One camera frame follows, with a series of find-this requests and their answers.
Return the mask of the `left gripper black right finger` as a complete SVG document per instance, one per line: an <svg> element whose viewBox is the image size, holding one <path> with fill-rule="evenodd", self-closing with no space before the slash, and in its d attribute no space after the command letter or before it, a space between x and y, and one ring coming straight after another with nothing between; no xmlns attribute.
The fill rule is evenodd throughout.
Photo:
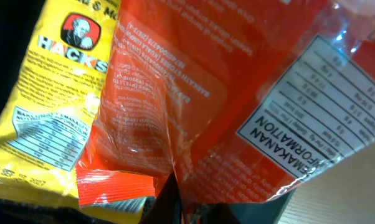
<svg viewBox="0 0 375 224"><path fill-rule="evenodd" d="M293 193L265 203L203 204L193 212L188 223L202 224L276 224Z"/></svg>

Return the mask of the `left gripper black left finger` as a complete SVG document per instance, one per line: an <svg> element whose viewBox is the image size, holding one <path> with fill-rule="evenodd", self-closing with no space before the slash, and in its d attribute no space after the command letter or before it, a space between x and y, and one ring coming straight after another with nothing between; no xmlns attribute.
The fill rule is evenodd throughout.
<svg viewBox="0 0 375 224"><path fill-rule="evenodd" d="M177 180L171 174L153 206L139 224L182 224L182 206Z"/></svg>

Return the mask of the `orange Reese's packet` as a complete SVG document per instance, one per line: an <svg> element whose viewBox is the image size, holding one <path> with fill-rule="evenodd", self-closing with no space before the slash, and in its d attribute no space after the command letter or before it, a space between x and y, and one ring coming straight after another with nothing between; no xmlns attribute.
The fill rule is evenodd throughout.
<svg viewBox="0 0 375 224"><path fill-rule="evenodd" d="M263 203L375 143L375 1L123 1L80 206Z"/></svg>

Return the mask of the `yellow snack packet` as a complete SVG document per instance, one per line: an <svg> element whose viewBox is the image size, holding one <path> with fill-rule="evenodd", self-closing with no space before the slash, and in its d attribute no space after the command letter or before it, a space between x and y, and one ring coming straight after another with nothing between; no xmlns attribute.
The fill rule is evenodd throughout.
<svg viewBox="0 0 375 224"><path fill-rule="evenodd" d="M0 113L0 213L17 222L138 223L146 200L80 208L75 165L108 67L119 0L41 1Z"/></svg>

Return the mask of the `black box with lid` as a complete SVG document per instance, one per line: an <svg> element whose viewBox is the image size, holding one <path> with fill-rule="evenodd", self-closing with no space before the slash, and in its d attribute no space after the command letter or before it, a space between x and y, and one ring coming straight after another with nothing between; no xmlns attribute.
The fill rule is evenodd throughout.
<svg viewBox="0 0 375 224"><path fill-rule="evenodd" d="M0 114L15 85L44 0L0 0Z"/></svg>

